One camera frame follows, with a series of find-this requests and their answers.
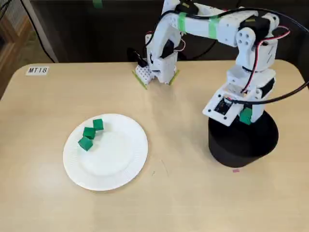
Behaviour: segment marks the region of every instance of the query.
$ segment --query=white paper plate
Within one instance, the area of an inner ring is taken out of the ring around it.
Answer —
[[[104,130],[97,131],[93,146],[83,150],[78,141],[84,127],[93,127],[93,119],[103,119]],[[125,185],[140,172],[147,158],[148,142],[142,127],[133,119],[118,114],[90,118],[69,136],[63,149],[63,164],[77,185],[104,191]]]

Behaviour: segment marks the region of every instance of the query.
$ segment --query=black cable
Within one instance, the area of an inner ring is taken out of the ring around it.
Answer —
[[[206,53],[208,53],[215,45],[216,45],[217,41],[213,41],[212,44],[201,54],[195,56],[195,57],[192,57],[192,58],[188,58],[187,60],[196,60],[200,57],[202,57],[203,55],[205,55]]]
[[[257,60],[258,60],[258,56],[257,56],[257,54],[258,54],[258,49],[259,49],[259,46],[256,46],[256,47],[255,47],[255,56],[254,56],[253,69],[251,70],[251,74],[250,74],[250,76],[249,76],[249,79],[248,79],[248,81],[247,81],[245,87],[241,90],[240,93],[243,93],[243,92],[247,89],[247,87],[249,86],[249,84],[250,84],[250,82],[251,82],[251,80],[252,80],[253,75],[255,74],[255,70],[256,70],[256,66],[257,66]]]
[[[235,8],[239,8],[239,7],[240,7],[240,4],[241,4],[241,0],[238,0],[238,1],[236,2]],[[212,48],[216,45],[217,42],[218,42],[218,41],[215,40],[204,52],[202,52],[201,54],[199,54],[199,55],[197,55],[197,56],[194,56],[194,57],[192,57],[192,58],[187,58],[186,60],[196,60],[196,59],[202,57],[202,56],[205,55],[206,53],[210,52],[210,50],[212,50]]]
[[[3,10],[2,15],[0,16],[0,22],[1,22],[2,18],[4,17],[4,15],[5,15],[5,13],[6,13],[6,10],[8,9],[8,7],[9,7],[11,1],[12,1],[12,0],[8,0],[6,3],[4,3],[4,4],[0,7],[0,12],[5,8],[5,9]]]
[[[225,15],[230,15],[232,13],[236,13],[236,12],[243,12],[243,11],[262,11],[262,12],[267,12],[267,13],[272,13],[272,14],[275,14],[275,15],[280,15],[284,18],[287,18],[289,19],[292,23],[294,23],[295,25],[297,25],[299,28],[301,28],[304,32],[306,33],[309,33],[309,29],[306,28],[305,26],[303,26],[301,23],[297,22],[295,19],[283,14],[283,13],[280,13],[280,12],[276,12],[276,11],[273,11],[273,10],[268,10],[268,9],[264,9],[264,8],[254,8],[254,7],[246,7],[246,8],[238,8],[238,9],[234,9],[234,10],[229,10],[229,11],[225,11],[225,12],[222,12],[221,14],[218,14],[218,15],[213,15],[213,16],[201,16],[201,15],[189,15],[187,14],[186,17],[188,18],[195,18],[195,19],[211,19],[211,18],[220,18],[222,16],[225,16]],[[173,10],[170,10],[170,11],[166,11],[164,12],[160,17],[159,17],[159,21],[157,22],[157,24],[155,25],[155,28],[154,28],[154,31],[156,30],[156,27],[158,25],[158,23],[162,20],[163,17],[165,17],[166,15],[168,14],[179,14],[179,12],[177,11],[173,11]],[[150,40],[148,41],[148,43],[145,45],[147,46],[151,40],[153,39],[154,37],[154,34],[151,35],[150,37]],[[273,102],[277,102],[277,101],[280,101],[280,100],[283,100],[285,98],[288,98],[296,93],[298,93],[299,91],[303,90],[306,86],[309,85],[309,81],[305,82],[303,85],[301,85],[300,87],[298,87],[297,89],[287,93],[287,94],[284,94],[282,96],[279,96],[277,98],[273,98],[273,99],[269,99],[269,100],[265,100],[265,101],[239,101],[239,100],[232,100],[233,103],[239,103],[239,104],[250,104],[250,105],[261,105],[261,104],[268,104],[268,103],[273,103]]]
[[[55,61],[51,58],[51,56],[50,56],[50,55],[48,54],[48,52],[45,50],[44,45],[43,45],[43,43],[42,43],[42,40],[41,40],[41,38],[40,38],[40,36],[39,36],[38,30],[37,30],[37,28],[35,27],[34,22],[33,22],[33,20],[32,20],[32,18],[31,18],[30,14],[29,14],[29,12],[28,12],[28,10],[27,10],[27,8],[26,8],[26,6],[25,6],[23,0],[20,0],[20,2],[21,2],[21,4],[23,5],[23,8],[25,9],[25,11],[26,11],[26,13],[27,13],[27,15],[28,15],[28,18],[29,18],[29,20],[30,20],[30,22],[31,22],[31,24],[32,24],[32,26],[33,26],[33,29],[35,30],[35,33],[37,34],[37,37],[38,37],[38,39],[39,39],[41,48],[43,49],[44,53],[48,56],[48,58],[50,58],[50,60],[51,60],[53,63],[55,63]]]

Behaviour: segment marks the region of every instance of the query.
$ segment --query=green tape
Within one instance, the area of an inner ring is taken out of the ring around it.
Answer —
[[[211,39],[217,39],[217,24],[219,23],[220,19],[219,18],[211,18],[209,20],[208,24],[208,34],[209,38]]]
[[[239,120],[242,123],[250,125],[251,124],[251,116],[252,116],[252,109],[245,108],[244,110],[241,111],[241,113],[239,115]]]
[[[180,70],[178,69],[176,72],[175,72],[175,75],[173,76],[173,78],[171,79],[171,81],[169,82],[169,85],[171,86],[172,83],[174,82],[176,76],[178,75],[178,73],[180,72]]]
[[[186,13],[179,13],[178,16],[178,30],[180,30],[181,32],[185,33],[185,16]]]
[[[145,90],[147,90],[146,85],[140,80],[140,78],[136,75],[136,73],[132,70],[133,75],[135,78],[139,81],[139,83],[144,87]]]
[[[92,0],[92,4],[95,8],[103,8],[103,0]]]

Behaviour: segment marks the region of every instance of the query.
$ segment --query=floor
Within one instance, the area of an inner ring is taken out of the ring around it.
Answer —
[[[50,59],[41,48],[38,37],[34,31],[29,33],[25,45],[21,49],[19,56],[14,63],[15,70],[33,63],[50,63]]]
[[[50,62],[51,62],[50,59],[42,50],[40,42],[35,32],[31,31],[19,55],[12,63],[10,71],[5,74],[6,76],[1,77],[3,83],[1,83],[0,87],[0,98],[3,96],[5,89],[11,80],[11,77],[16,70],[27,64],[50,63]]]

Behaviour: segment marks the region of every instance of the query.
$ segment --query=red wire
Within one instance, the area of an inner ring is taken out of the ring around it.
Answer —
[[[247,84],[245,85],[245,87],[242,89],[242,91],[240,93],[243,93],[244,91],[246,91],[247,87],[250,85],[251,81],[252,81],[252,78],[253,78],[253,75],[256,71],[256,67],[257,67],[257,61],[258,61],[258,57],[259,57],[259,47],[260,45],[265,42],[265,41],[268,41],[268,40],[275,40],[275,39],[282,39],[284,38],[285,36],[289,35],[291,33],[290,29],[288,29],[287,27],[285,26],[278,26],[279,28],[284,28],[287,30],[286,33],[284,33],[283,35],[280,35],[280,36],[276,36],[276,37],[269,37],[269,38],[265,38],[263,40],[261,40],[258,45],[256,46],[255,48],[255,60],[254,60],[254,64],[253,64],[253,69],[252,69],[252,72],[250,74],[250,77],[249,77],[249,80],[247,82]]]

